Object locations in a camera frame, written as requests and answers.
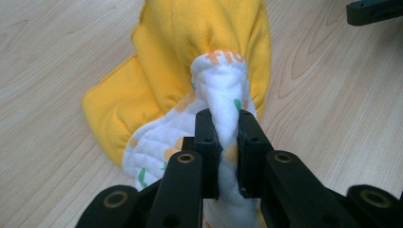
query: green pattern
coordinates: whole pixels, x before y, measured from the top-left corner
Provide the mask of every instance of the green pattern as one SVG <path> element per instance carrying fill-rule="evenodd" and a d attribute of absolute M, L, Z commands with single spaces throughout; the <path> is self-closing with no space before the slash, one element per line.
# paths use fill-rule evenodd
<path fill-rule="evenodd" d="M 237 110 L 240 111 L 240 99 L 234 99 L 234 104 L 237 107 Z"/>
<path fill-rule="evenodd" d="M 142 185 L 142 188 L 146 188 L 148 186 L 148 184 L 144 182 L 144 176 L 145 176 L 145 169 L 143 168 L 139 174 L 139 182 Z"/>
<path fill-rule="evenodd" d="M 166 166 L 167 166 L 167 163 L 164 162 L 164 163 L 163 163 L 163 168 L 161 168 L 161 170 L 165 170 L 165 169 L 166 169 Z"/>

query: white cloth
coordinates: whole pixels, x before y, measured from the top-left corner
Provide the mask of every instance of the white cloth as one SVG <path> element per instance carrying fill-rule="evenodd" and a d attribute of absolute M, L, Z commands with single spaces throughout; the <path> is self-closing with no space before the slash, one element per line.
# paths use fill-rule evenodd
<path fill-rule="evenodd" d="M 123 158 L 123 169 L 138 190 L 163 177 L 169 157 L 181 150 L 182 139 L 195 135 L 196 114 L 210 109 L 223 148 L 219 165 L 219 200 L 205 199 L 205 227 L 257 227 L 257 201 L 238 190 L 238 120 L 240 109 L 257 116 L 250 96 L 247 64 L 229 51 L 213 51 L 191 66 L 193 90 L 164 117 L 138 129 Z"/>

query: yellow cloth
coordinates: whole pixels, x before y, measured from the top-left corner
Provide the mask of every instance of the yellow cloth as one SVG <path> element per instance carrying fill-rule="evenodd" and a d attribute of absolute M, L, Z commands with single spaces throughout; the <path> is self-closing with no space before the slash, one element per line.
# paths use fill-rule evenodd
<path fill-rule="evenodd" d="M 244 56 L 261 116 L 271 71 L 264 1 L 146 1 L 132 41 L 136 56 L 93 87 L 82 103 L 97 141 L 117 165 L 130 136 L 191 90 L 190 66 L 204 53 L 220 49 Z"/>

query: towel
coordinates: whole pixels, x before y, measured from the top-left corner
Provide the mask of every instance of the towel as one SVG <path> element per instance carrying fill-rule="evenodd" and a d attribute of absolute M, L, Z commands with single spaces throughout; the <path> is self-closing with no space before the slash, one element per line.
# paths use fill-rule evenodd
<path fill-rule="evenodd" d="M 101 147 L 142 190 L 209 108 L 223 151 L 203 226 L 258 227 L 258 201 L 240 195 L 236 172 L 239 111 L 259 118 L 270 82 L 264 1 L 146 1 L 132 41 L 137 53 L 82 102 Z"/>

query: light wood surface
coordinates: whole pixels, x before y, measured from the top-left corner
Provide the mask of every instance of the light wood surface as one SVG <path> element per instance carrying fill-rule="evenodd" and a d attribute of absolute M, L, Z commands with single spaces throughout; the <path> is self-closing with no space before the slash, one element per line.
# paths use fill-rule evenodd
<path fill-rule="evenodd" d="M 0 2 L 0 227 L 74 227 L 93 197 L 130 184 L 80 107 L 134 49 L 143 1 Z M 261 127 L 345 194 L 403 190 L 403 18 L 347 25 L 336 0 L 269 0 L 272 85 Z"/>

